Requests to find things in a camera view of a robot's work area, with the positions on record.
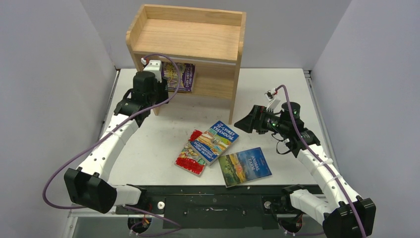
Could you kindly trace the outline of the purple 52-storey treehouse book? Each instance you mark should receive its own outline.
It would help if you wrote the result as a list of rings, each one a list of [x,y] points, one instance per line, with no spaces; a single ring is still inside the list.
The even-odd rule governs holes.
[[[192,93],[194,87],[194,79],[196,75],[196,66],[191,63],[177,63],[180,71],[181,81],[178,91]],[[174,92],[178,86],[178,74],[170,62],[162,63],[162,78],[166,78],[168,90]]]

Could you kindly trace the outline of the animal farm book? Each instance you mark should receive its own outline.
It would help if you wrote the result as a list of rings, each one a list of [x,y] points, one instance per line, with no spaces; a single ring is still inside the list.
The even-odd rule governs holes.
[[[227,188],[272,175],[260,147],[224,155],[218,161]]]

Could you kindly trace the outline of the blue 91-storey treehouse book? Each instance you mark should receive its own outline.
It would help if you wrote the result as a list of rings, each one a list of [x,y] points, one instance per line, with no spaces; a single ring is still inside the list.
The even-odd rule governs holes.
[[[219,120],[189,144],[208,165],[211,165],[238,138],[239,134]]]

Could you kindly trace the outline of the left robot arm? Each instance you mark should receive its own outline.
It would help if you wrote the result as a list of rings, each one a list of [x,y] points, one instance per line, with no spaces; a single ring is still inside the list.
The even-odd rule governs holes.
[[[100,213],[113,206],[128,204],[137,213],[143,213],[148,200],[134,185],[108,183],[112,167],[129,138],[150,115],[149,107],[168,99],[166,78],[158,78],[149,71],[139,71],[133,77],[133,87],[126,91],[114,109],[101,143],[76,168],[67,169],[64,181],[70,200]]]

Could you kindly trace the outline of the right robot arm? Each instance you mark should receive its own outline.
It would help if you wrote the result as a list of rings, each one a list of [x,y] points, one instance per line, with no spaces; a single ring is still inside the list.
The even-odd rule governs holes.
[[[376,205],[362,198],[339,174],[316,135],[300,119],[298,103],[283,103],[276,114],[272,109],[254,105],[248,115],[234,123],[246,133],[279,134],[288,151],[310,172],[324,194],[323,201],[302,185],[283,190],[281,209],[302,211],[322,225],[328,238],[364,238],[372,234]]]

